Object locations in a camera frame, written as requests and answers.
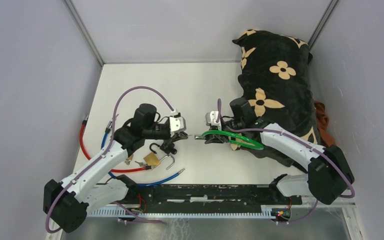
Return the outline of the green cable lock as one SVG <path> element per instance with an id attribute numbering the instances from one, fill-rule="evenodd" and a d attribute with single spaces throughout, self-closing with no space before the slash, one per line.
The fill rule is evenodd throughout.
<path id="1" fill-rule="evenodd" d="M 205 140 L 207 141 L 207 144 L 213 143 L 211 142 L 211 140 L 215 140 L 215 143 L 235 144 L 239 147 L 244 147 L 253 150 L 263 150 L 265 148 L 262 143 L 256 140 L 253 140 L 238 133 L 223 130 L 208 130 L 203 132 L 202 134 L 195 134 L 194 139 Z"/>

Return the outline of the black padlock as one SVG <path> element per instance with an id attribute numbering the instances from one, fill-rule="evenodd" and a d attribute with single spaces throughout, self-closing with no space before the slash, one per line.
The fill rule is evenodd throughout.
<path id="1" fill-rule="evenodd" d="M 151 143 L 149 145 L 149 150 L 156 154 L 157 152 L 153 149 L 153 146 L 157 146 L 162 152 L 164 152 L 166 155 L 175 155 L 178 151 L 175 149 L 174 143 L 163 143 L 162 145 L 159 145 L 157 143 Z"/>

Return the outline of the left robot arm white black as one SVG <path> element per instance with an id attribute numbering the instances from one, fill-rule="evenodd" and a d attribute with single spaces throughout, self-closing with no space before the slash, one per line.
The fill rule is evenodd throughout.
<path id="1" fill-rule="evenodd" d="M 75 231 L 87 215 L 110 203 L 122 200 L 130 204 L 137 198 L 135 187 L 119 179 L 96 184 L 116 165 L 140 149 L 146 140 L 170 140 L 184 133 L 186 120 L 173 111 L 163 123 L 156 122 L 157 109 L 142 103 L 122 127 L 113 130 L 111 139 L 100 152 L 80 169 L 60 181 L 51 179 L 44 186 L 43 211 L 66 233 Z"/>

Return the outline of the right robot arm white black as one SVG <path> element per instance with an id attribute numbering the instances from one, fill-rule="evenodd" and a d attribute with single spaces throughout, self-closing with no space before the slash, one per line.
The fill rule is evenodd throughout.
<path id="1" fill-rule="evenodd" d="M 330 205 L 338 198 L 355 197 L 355 178 L 339 147 L 325 147 L 304 140 L 275 122 L 256 117 L 244 98 L 232 100 L 230 108 L 233 118 L 224 121 L 221 100 L 218 99 L 217 110 L 205 116 L 209 130 L 194 138 L 204 140 L 206 144 L 229 143 L 255 151 L 273 149 L 301 166 L 303 174 L 283 174 L 273 181 L 274 187 L 268 191 L 273 203 L 282 204 L 292 196 L 313 196 Z"/>

